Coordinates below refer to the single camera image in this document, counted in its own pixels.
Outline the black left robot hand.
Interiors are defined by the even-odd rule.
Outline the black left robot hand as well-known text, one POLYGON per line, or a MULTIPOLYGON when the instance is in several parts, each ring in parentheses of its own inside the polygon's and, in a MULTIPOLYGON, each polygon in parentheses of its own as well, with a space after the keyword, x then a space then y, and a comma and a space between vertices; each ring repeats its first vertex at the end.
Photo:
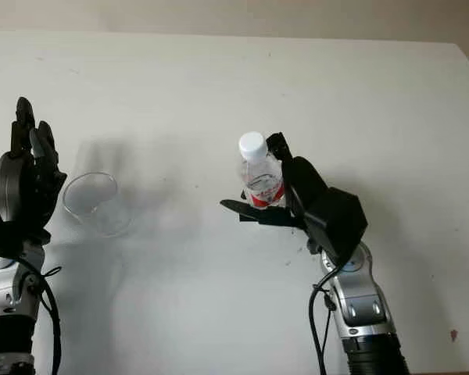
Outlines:
POLYGON ((67 175, 59 170, 52 128, 35 122, 31 103, 20 97, 11 125, 10 150, 0 158, 0 215, 28 235, 49 237, 51 219, 67 175))

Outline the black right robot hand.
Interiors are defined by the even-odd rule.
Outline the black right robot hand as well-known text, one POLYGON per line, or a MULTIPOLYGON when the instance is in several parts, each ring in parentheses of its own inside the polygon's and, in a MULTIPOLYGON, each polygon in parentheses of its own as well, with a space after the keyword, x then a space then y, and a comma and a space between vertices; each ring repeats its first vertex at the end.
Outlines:
POLYGON ((237 213, 242 222, 256 222, 275 227, 294 227, 311 236, 317 225, 306 217, 312 205, 328 187, 313 165, 301 156, 293 156, 285 136, 274 133, 266 140, 268 151, 281 167, 283 206, 269 204, 256 206, 256 200, 247 193, 243 200, 223 199, 220 204, 237 213))

